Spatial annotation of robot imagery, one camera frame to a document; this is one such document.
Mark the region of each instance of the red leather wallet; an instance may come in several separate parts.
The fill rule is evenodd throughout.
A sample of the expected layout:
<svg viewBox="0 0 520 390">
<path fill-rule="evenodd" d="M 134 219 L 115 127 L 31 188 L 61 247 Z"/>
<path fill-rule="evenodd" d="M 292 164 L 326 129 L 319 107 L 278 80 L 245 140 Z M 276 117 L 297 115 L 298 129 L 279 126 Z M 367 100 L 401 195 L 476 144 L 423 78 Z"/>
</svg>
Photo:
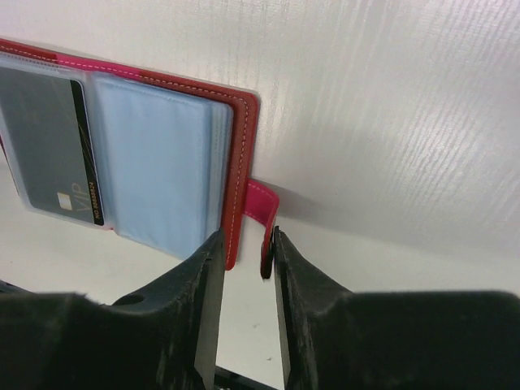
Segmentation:
<svg viewBox="0 0 520 390">
<path fill-rule="evenodd" d="M 256 95 L 199 80 L 81 58 L 4 39 L 0 39 L 0 51 L 64 67 L 112 73 L 119 77 L 228 104 L 234 115 L 221 221 L 227 242 L 226 269 L 231 270 L 236 263 L 242 215 L 248 215 L 266 227 L 262 244 L 261 271 L 262 277 L 270 276 L 271 232 L 280 201 L 276 193 L 268 187 L 249 178 L 258 125 L 259 100 Z"/>
</svg>

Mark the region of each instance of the pink wallet strap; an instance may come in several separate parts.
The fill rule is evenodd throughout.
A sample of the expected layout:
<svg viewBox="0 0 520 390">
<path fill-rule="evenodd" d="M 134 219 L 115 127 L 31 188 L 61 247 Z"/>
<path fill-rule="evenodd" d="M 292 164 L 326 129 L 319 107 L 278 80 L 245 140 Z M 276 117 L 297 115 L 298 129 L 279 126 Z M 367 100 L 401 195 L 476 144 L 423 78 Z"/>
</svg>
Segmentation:
<svg viewBox="0 0 520 390">
<path fill-rule="evenodd" d="M 260 274 L 263 279 L 271 277 L 272 269 L 272 232 L 280 200 L 270 188 L 250 179 L 245 194 L 244 214 L 266 227 L 263 237 Z"/>
</svg>

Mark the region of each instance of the white textured surface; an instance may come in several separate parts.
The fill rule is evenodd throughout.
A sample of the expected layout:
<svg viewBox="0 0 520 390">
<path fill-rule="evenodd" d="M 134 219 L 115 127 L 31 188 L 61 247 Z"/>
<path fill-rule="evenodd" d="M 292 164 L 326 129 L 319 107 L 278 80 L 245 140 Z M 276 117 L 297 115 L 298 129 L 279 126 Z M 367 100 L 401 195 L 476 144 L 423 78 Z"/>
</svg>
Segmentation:
<svg viewBox="0 0 520 390">
<path fill-rule="evenodd" d="M 253 175 L 278 187 L 290 218 L 279 222 L 302 252 L 351 288 L 520 293 L 519 1 L 4 0 L 0 34 L 258 91 Z M 63 250 L 51 230 L 31 244 L 13 234 L 0 239 L 17 258 Z M 97 254 L 117 256 L 111 245 Z M 241 267 L 257 261 L 244 247 Z M 138 264 L 134 249 L 120 256 Z M 94 271 L 63 286 L 96 296 Z M 12 272 L 31 287 L 26 269 Z M 238 275 L 223 327 L 241 324 L 244 338 L 223 329 L 219 361 L 279 384 L 278 365 L 258 368 L 277 352 L 255 355 L 270 333 L 245 337 L 255 323 Z M 263 288 L 250 299 L 264 302 Z M 264 309 L 275 321 L 274 302 Z"/>
</svg>

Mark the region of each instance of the red leather cover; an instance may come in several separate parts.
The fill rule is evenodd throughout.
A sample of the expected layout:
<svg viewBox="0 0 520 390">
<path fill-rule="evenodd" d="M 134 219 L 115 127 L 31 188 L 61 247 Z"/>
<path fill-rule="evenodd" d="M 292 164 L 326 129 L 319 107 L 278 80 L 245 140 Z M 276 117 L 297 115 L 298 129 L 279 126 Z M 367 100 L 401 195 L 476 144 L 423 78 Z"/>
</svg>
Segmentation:
<svg viewBox="0 0 520 390">
<path fill-rule="evenodd" d="M 245 195 L 248 190 L 249 169 L 253 158 L 254 137 L 258 124 L 259 101 L 257 96 L 251 92 L 208 84 L 199 80 L 190 80 L 156 71 L 146 71 L 105 61 L 80 58 L 4 39 L 0 39 L 0 51 L 29 59 L 56 63 L 66 67 L 114 73 L 117 76 L 209 98 L 231 106 L 234 111 L 234 117 L 222 226 L 226 232 L 227 240 L 226 269 L 230 270 L 233 268 L 238 252 L 242 215 L 245 211 Z"/>
</svg>

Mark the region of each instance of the black plastic part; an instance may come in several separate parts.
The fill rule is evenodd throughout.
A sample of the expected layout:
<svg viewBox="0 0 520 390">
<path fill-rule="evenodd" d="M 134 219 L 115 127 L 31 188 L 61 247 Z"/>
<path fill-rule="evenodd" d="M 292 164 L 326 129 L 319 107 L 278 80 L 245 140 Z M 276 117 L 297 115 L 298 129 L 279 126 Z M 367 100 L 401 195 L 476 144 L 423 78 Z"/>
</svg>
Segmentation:
<svg viewBox="0 0 520 390">
<path fill-rule="evenodd" d="M 275 390 L 265 384 L 217 367 L 214 385 L 218 390 Z"/>
<path fill-rule="evenodd" d="M 224 267 L 218 232 L 112 306 L 0 294 L 0 388 L 213 388 Z"/>
<path fill-rule="evenodd" d="M 520 388 L 514 295 L 353 294 L 278 228 L 275 286 L 287 389 Z"/>
</svg>

